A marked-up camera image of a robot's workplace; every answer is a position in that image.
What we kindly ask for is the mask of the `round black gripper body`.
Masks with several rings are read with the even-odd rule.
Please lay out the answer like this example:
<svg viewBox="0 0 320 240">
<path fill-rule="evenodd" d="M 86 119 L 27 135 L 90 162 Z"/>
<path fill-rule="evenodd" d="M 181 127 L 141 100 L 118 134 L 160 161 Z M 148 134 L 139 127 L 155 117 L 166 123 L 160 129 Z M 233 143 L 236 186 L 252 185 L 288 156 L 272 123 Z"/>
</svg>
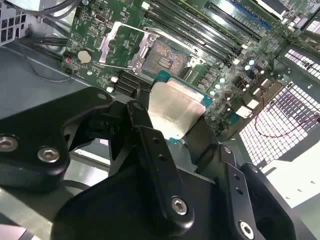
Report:
<svg viewBox="0 0 320 240">
<path fill-rule="evenodd" d="M 225 204 L 213 181 L 180 169 L 195 212 L 182 240 L 232 240 Z M 53 220 L 53 240 L 169 240 L 153 218 L 158 205 L 137 166 L 95 184 L 71 198 Z"/>
</svg>

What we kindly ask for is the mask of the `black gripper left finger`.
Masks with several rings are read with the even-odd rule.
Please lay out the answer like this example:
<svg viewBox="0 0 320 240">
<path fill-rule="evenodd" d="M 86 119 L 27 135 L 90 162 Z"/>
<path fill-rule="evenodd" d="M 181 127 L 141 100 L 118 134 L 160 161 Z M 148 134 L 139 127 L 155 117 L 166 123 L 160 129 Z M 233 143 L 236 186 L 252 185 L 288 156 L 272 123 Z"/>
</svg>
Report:
<svg viewBox="0 0 320 240">
<path fill-rule="evenodd" d="M 0 184 L 49 192 L 62 182 L 70 152 L 95 138 L 110 142 L 109 177 L 138 167 L 157 203 L 153 218 L 171 237 L 184 235 L 195 212 L 164 136 L 140 99 L 122 103 L 88 87 L 3 118 Z"/>
</svg>

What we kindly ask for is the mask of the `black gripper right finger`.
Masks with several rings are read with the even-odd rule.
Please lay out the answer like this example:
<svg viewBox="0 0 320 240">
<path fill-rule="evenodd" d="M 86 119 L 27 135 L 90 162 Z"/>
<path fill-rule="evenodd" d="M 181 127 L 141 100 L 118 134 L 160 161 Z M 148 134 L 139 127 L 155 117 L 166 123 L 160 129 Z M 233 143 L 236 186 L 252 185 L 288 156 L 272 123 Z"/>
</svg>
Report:
<svg viewBox="0 0 320 240">
<path fill-rule="evenodd" d="M 219 240 L 314 240 L 315 236 L 252 163 L 238 165 L 203 117 L 185 134 L 196 173 L 214 182 L 213 229 Z"/>
</svg>

